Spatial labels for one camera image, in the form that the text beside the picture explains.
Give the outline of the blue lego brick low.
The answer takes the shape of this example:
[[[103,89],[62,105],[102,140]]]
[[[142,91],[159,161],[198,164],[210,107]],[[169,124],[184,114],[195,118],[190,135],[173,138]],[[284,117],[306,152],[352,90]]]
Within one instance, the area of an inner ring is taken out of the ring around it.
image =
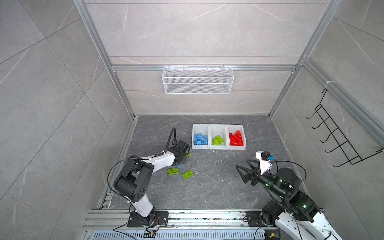
[[[202,145],[208,144],[208,136],[203,136]]]

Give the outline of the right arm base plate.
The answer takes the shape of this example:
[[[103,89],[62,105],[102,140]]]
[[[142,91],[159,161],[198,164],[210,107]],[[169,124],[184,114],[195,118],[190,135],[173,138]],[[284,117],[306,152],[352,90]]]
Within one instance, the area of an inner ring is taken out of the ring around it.
[[[264,227],[267,224],[263,219],[263,212],[261,210],[258,211],[246,211],[245,216],[243,217],[243,221],[248,224],[249,227]]]

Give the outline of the red arch lego piece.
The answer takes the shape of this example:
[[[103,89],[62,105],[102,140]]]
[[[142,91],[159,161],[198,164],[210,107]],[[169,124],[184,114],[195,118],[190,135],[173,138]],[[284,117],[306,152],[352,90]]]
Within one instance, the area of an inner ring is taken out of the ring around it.
[[[240,147],[244,146],[243,137],[240,131],[236,131],[233,134],[233,138],[234,138],[233,146],[240,146]]]

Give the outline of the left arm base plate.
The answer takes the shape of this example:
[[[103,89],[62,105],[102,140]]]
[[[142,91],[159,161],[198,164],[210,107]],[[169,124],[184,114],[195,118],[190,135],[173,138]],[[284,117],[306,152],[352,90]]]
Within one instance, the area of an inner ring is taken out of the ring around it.
[[[142,217],[136,212],[130,212],[129,221],[127,223],[128,228],[139,228],[154,226],[158,222],[160,224],[166,224],[168,222],[169,212],[168,211],[155,211],[150,213],[147,217]]]

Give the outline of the white three-compartment bin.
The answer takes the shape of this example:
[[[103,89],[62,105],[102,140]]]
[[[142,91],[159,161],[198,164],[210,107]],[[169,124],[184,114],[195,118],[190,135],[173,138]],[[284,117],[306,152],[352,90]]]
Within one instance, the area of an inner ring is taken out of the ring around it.
[[[242,125],[193,124],[192,149],[246,149],[246,135]]]

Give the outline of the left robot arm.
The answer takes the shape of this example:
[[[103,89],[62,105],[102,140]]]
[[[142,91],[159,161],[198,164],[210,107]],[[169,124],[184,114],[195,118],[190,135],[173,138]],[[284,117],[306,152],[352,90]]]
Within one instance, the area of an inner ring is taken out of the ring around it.
[[[134,213],[145,226],[151,225],[156,217],[156,209],[150,202],[147,191],[153,173],[181,164],[190,152],[188,143],[177,140],[176,128],[173,127],[166,147],[160,153],[149,157],[132,155],[122,160],[124,166],[108,187],[117,195],[125,198],[136,210]]]

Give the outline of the red lego brick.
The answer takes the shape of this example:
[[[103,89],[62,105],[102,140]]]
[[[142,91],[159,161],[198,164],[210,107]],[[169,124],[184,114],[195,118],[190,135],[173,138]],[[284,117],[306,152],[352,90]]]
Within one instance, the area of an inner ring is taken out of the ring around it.
[[[229,139],[230,139],[230,146],[233,146],[234,138],[232,133],[229,133]]]

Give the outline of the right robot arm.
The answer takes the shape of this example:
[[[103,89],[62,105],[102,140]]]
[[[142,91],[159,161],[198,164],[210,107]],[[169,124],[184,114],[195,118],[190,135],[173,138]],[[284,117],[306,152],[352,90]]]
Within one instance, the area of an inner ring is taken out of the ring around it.
[[[294,240],[340,240],[342,237],[328,222],[321,208],[299,189],[300,179],[289,168],[278,169],[276,175],[261,170],[260,160],[247,160],[248,168],[237,165],[244,183],[260,184],[272,200],[261,210],[247,211],[244,220],[250,227],[255,220],[262,226],[276,226]]]

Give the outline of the green lego brick bottom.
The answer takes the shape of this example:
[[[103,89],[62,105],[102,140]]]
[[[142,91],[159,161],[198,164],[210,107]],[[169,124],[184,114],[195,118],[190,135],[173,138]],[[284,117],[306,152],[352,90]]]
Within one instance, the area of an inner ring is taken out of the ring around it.
[[[193,176],[194,176],[194,172],[193,172],[192,170],[187,171],[187,172],[185,172],[185,173],[182,173],[182,178],[183,178],[184,180],[187,180],[187,179],[189,179],[189,178],[191,178],[191,177],[193,177]]]

